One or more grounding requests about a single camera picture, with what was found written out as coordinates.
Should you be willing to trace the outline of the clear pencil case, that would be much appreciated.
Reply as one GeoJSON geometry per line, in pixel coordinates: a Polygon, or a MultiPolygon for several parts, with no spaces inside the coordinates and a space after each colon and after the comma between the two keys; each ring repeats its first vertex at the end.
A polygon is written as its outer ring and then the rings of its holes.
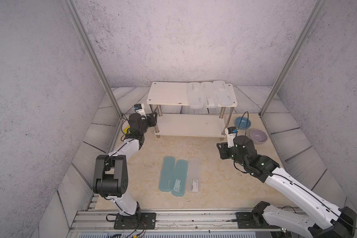
{"type": "Polygon", "coordinates": [[[234,104],[232,94],[224,81],[214,81],[213,87],[216,92],[219,105],[222,107],[231,107],[234,104]]]}
{"type": "Polygon", "coordinates": [[[204,105],[209,109],[217,108],[219,103],[213,83],[201,82],[200,90],[201,90],[202,97],[204,99],[204,105]]]}
{"type": "Polygon", "coordinates": [[[188,159],[186,191],[189,193],[200,191],[200,160],[195,157],[188,159]]]}
{"type": "Polygon", "coordinates": [[[201,84],[191,82],[188,84],[188,101],[192,109],[201,109],[204,106],[203,97],[201,94],[201,84]]]}

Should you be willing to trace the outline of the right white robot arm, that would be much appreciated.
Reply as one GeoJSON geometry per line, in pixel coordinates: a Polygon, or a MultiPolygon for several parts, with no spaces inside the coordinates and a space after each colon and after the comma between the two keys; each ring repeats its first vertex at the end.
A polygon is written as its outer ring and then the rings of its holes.
{"type": "Polygon", "coordinates": [[[357,214],[328,202],[299,183],[268,156],[259,155],[247,136],[235,136],[218,143],[220,158],[231,159],[249,174],[297,205],[305,214],[279,209],[268,202],[259,202],[251,211],[250,223],[258,228],[280,227],[305,238],[352,238],[356,233],[357,214]]]}

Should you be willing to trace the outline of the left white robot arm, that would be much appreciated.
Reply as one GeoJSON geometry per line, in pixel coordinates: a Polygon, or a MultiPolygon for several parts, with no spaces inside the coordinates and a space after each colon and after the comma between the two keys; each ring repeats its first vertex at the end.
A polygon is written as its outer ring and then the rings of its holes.
{"type": "Polygon", "coordinates": [[[139,222],[140,206],[127,191],[129,185],[128,159],[144,144],[144,134],[157,125],[157,113],[142,116],[134,113],[127,119],[130,128],[124,134],[122,145],[113,152],[96,158],[93,192],[116,204],[125,221],[139,222]]]}

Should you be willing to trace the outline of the white two-tier shelf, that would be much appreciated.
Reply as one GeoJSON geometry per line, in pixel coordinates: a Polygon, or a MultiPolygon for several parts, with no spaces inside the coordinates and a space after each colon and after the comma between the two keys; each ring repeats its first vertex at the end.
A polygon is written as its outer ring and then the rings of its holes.
{"type": "Polygon", "coordinates": [[[147,97],[147,104],[157,106],[158,119],[155,135],[227,138],[234,108],[238,105],[232,84],[226,84],[234,99],[231,107],[222,107],[220,114],[172,114],[163,113],[162,106],[189,106],[188,84],[183,82],[153,82],[147,97]]]}

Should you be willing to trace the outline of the teal pencil case with label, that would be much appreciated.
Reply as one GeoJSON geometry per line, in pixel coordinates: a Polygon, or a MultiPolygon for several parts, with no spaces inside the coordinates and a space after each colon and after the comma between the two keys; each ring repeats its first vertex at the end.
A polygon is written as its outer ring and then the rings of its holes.
{"type": "Polygon", "coordinates": [[[187,160],[177,160],[174,171],[172,195],[183,197],[185,194],[186,179],[188,171],[187,160]]]}

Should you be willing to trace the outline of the teal pencil case left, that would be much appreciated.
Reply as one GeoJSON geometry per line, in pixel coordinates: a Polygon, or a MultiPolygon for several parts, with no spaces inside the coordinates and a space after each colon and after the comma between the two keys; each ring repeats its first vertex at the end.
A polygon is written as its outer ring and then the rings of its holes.
{"type": "Polygon", "coordinates": [[[176,159],[172,156],[166,156],[163,159],[162,169],[160,172],[159,190],[161,192],[170,192],[174,186],[174,171],[176,159]]]}

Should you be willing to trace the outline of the yellow banana bunch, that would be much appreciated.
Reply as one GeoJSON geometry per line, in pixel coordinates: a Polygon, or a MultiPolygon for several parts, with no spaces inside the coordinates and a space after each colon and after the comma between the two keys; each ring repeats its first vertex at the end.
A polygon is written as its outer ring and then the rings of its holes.
{"type": "Polygon", "coordinates": [[[127,126],[127,127],[123,130],[124,134],[128,134],[129,131],[130,131],[130,126],[127,126]]]}

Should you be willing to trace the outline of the blue ceramic bowl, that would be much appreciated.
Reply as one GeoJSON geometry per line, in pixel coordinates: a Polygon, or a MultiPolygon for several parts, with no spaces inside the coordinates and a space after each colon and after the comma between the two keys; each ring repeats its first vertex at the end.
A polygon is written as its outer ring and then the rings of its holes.
{"type": "Polygon", "coordinates": [[[245,117],[237,117],[235,125],[238,130],[247,130],[251,127],[251,121],[245,117]]]}

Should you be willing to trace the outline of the purple ceramic bowl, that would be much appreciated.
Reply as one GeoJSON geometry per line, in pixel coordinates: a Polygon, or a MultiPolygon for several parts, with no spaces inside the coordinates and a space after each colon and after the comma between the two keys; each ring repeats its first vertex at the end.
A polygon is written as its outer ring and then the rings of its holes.
{"type": "Polygon", "coordinates": [[[264,144],[268,140],[268,135],[259,129],[252,129],[250,131],[250,138],[254,144],[260,145],[264,144]]]}

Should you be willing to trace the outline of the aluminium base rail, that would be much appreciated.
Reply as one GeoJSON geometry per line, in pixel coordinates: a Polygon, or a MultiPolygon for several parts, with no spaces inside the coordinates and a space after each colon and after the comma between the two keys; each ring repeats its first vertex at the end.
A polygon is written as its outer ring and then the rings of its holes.
{"type": "Polygon", "coordinates": [[[116,211],[95,210],[100,201],[92,197],[85,211],[77,212],[69,238],[304,238],[311,219],[299,208],[269,210],[269,216],[289,224],[269,224],[252,209],[145,209],[140,218],[122,218],[116,211]]]}

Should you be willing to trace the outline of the left aluminium frame post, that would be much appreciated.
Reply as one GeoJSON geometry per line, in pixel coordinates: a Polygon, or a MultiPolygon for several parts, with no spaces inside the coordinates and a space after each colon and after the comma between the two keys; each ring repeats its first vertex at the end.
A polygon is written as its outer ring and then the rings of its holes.
{"type": "Polygon", "coordinates": [[[121,117],[122,112],[121,112],[119,105],[116,101],[114,93],[109,85],[106,75],[100,65],[98,57],[95,54],[95,51],[92,47],[89,37],[85,31],[84,25],[79,17],[78,11],[76,10],[74,2],[72,0],[63,0],[62,2],[67,10],[67,13],[69,14],[69,17],[78,33],[78,36],[79,36],[81,42],[83,43],[83,45],[85,47],[88,57],[95,68],[95,71],[99,77],[99,80],[100,80],[102,86],[104,87],[104,90],[110,100],[110,103],[115,108],[115,111],[116,111],[118,117],[121,117]]]}

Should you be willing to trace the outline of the aluminium frame post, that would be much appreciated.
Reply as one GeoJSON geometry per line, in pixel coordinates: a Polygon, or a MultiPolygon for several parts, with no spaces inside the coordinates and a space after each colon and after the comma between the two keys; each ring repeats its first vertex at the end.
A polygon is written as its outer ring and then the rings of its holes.
{"type": "Polygon", "coordinates": [[[116,101],[114,93],[109,85],[106,75],[100,65],[98,57],[95,54],[95,51],[92,47],[89,37],[85,31],[84,25],[79,17],[78,11],[76,10],[74,2],[72,0],[63,0],[62,2],[67,10],[67,13],[69,14],[69,17],[78,33],[78,36],[79,36],[81,42],[83,43],[83,45],[85,47],[88,57],[95,68],[95,71],[99,77],[99,80],[100,80],[102,86],[104,87],[104,90],[110,100],[110,103],[115,108],[115,111],[116,111],[118,117],[121,117],[122,112],[121,112],[119,105],[116,101]]]}
{"type": "Polygon", "coordinates": [[[326,0],[317,0],[315,2],[315,5],[314,5],[306,23],[304,24],[304,27],[302,28],[302,30],[294,44],[294,47],[292,48],[285,64],[283,65],[277,79],[275,80],[275,82],[271,88],[271,91],[268,94],[268,97],[267,97],[261,111],[259,112],[259,116],[261,119],[264,117],[265,113],[267,113],[272,101],[274,100],[275,95],[278,93],[280,87],[282,86],[283,82],[285,81],[288,73],[291,70],[291,67],[293,66],[299,53],[301,52],[301,49],[302,49],[304,43],[306,42],[307,38],[311,34],[313,27],[315,26],[319,16],[321,15],[326,2],[327,2],[326,0]]]}

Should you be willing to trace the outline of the right aluminium frame post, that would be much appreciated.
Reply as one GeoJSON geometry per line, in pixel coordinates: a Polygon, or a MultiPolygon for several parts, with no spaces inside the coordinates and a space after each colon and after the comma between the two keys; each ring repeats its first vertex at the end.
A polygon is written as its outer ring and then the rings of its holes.
{"type": "Polygon", "coordinates": [[[304,27],[302,28],[302,30],[294,44],[294,47],[292,48],[285,64],[283,65],[277,79],[275,80],[275,82],[271,88],[271,91],[268,94],[268,97],[267,97],[261,111],[259,112],[259,116],[261,119],[264,117],[265,113],[267,113],[272,101],[274,100],[275,95],[278,93],[280,87],[282,86],[283,82],[285,81],[288,73],[291,70],[291,67],[293,66],[299,53],[301,52],[301,49],[302,49],[304,43],[306,42],[307,38],[311,34],[313,27],[315,26],[319,16],[321,15],[326,2],[327,2],[326,0],[317,0],[315,2],[315,5],[314,5],[306,23],[304,24],[304,27]]]}

